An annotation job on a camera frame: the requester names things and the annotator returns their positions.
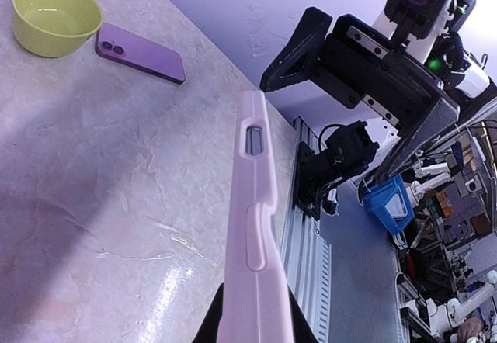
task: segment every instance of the table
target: table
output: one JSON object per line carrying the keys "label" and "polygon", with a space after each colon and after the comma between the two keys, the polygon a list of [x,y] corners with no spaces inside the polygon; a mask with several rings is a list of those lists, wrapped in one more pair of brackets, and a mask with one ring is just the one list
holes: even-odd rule
{"label": "table", "polygon": [[[169,0],[98,0],[177,50],[174,85],[98,57],[45,59],[0,0],[0,340],[192,341],[223,280],[240,71]],[[282,233],[295,132],[269,106]]]}

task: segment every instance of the white wall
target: white wall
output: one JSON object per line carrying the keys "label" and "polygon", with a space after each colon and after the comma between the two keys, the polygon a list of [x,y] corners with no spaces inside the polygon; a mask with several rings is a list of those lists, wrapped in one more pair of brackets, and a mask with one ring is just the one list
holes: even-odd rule
{"label": "white wall", "polygon": [[[334,17],[352,13],[372,23],[386,0],[171,0],[175,3],[255,84],[273,58],[285,45],[302,12],[317,6]],[[478,7],[464,30],[466,47],[479,57],[491,55],[496,72],[497,49],[488,45],[496,35],[489,29],[497,5],[495,0],[478,0]],[[366,106],[350,112],[331,96],[305,83],[268,95],[269,100],[288,120],[302,116],[314,130],[326,123],[346,123],[376,114]]]}

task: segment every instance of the gray floor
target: gray floor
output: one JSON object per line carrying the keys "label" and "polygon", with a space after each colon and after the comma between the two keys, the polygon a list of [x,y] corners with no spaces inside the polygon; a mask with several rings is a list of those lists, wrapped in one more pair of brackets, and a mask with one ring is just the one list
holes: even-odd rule
{"label": "gray floor", "polygon": [[330,342],[395,343],[394,247],[359,204],[353,184],[340,188],[339,201],[340,215],[321,219],[321,233],[332,245]]}

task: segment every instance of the bowl rim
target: bowl rim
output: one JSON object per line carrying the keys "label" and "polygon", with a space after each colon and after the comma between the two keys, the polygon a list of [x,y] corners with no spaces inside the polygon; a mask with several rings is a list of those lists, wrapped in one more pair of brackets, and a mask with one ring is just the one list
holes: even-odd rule
{"label": "bowl rim", "polygon": [[83,34],[77,34],[77,35],[71,35],[71,34],[59,34],[59,33],[54,33],[50,30],[45,30],[45,29],[42,29],[40,28],[39,26],[36,26],[34,25],[33,23],[31,23],[30,21],[26,20],[24,18],[24,16],[19,12],[19,10],[17,9],[17,5],[16,5],[16,0],[12,0],[12,6],[14,7],[14,10],[16,12],[16,15],[19,16],[19,18],[24,21],[25,23],[27,23],[29,26],[33,27],[34,29],[42,32],[42,33],[46,33],[46,34],[49,34],[51,36],[57,36],[57,37],[60,37],[60,38],[82,38],[82,37],[85,37],[85,36],[92,36],[93,34],[95,34],[97,31],[100,30],[100,28],[102,27],[102,24],[103,24],[103,10],[102,10],[102,7],[100,6],[100,4],[96,1],[96,0],[91,0],[91,2],[96,5],[97,9],[99,10],[99,14],[100,14],[100,22],[98,23],[97,27],[95,29],[92,29],[90,30],[89,32],[87,33],[83,33]]}

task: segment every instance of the yellow bowl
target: yellow bowl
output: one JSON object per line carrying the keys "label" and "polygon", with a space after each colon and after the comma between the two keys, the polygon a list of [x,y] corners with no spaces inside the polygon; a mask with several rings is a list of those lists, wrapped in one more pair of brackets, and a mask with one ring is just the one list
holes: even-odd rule
{"label": "yellow bowl", "polygon": [[44,57],[75,52],[103,23],[96,0],[12,0],[14,36]]}

